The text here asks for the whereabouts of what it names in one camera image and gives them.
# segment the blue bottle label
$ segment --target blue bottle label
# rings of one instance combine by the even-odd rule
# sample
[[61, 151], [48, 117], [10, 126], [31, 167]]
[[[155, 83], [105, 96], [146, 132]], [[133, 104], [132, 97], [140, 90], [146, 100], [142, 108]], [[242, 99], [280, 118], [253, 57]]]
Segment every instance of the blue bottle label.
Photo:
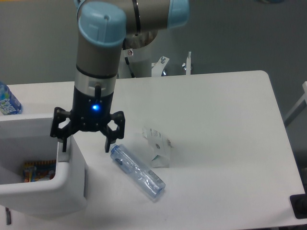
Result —
[[17, 98], [10, 92], [5, 92], [0, 98], [0, 111], [4, 115], [20, 114], [22, 106]]

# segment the white tabletop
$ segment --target white tabletop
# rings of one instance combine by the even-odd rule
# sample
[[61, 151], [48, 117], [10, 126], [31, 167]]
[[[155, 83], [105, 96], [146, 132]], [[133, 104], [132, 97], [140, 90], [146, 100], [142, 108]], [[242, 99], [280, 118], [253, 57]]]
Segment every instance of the white tabletop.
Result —
[[[24, 113], [70, 110], [73, 82], [12, 85]], [[89, 166], [88, 206], [60, 217], [12, 211], [1, 229], [238, 230], [307, 223], [289, 196], [304, 189], [265, 72], [122, 79], [112, 111], [123, 110], [120, 142], [143, 157], [142, 127], [152, 126], [174, 146], [169, 168], [153, 171], [166, 183], [152, 202], [104, 153], [100, 133], [75, 138]]]

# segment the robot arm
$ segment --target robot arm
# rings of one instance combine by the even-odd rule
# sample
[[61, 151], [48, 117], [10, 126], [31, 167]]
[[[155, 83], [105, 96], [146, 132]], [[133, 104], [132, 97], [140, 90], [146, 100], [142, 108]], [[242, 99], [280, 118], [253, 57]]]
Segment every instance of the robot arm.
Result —
[[[105, 150], [124, 138], [122, 111], [110, 114], [122, 43], [127, 34], [181, 26], [189, 17], [188, 0], [84, 0], [78, 19], [77, 71], [72, 110], [56, 107], [50, 135], [63, 142], [80, 131], [100, 131]], [[59, 124], [69, 118], [63, 128]], [[116, 130], [108, 123], [114, 120]]]

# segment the water bottle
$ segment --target water bottle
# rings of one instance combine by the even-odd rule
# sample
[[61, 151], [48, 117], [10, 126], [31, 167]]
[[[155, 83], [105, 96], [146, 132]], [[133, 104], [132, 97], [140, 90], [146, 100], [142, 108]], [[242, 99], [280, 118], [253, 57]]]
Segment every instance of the water bottle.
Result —
[[9, 87], [0, 81], [0, 111], [4, 115], [21, 114], [23, 107]]
[[115, 145], [111, 158], [152, 198], [157, 198], [165, 188], [165, 183], [125, 146]]

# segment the blue led light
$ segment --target blue led light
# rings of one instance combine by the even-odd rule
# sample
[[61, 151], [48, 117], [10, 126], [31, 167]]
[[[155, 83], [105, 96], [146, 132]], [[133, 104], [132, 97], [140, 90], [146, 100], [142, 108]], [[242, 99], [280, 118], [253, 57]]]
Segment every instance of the blue led light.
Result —
[[94, 109], [95, 111], [98, 111], [100, 109], [100, 106], [95, 104], [92, 106], [92, 109]]

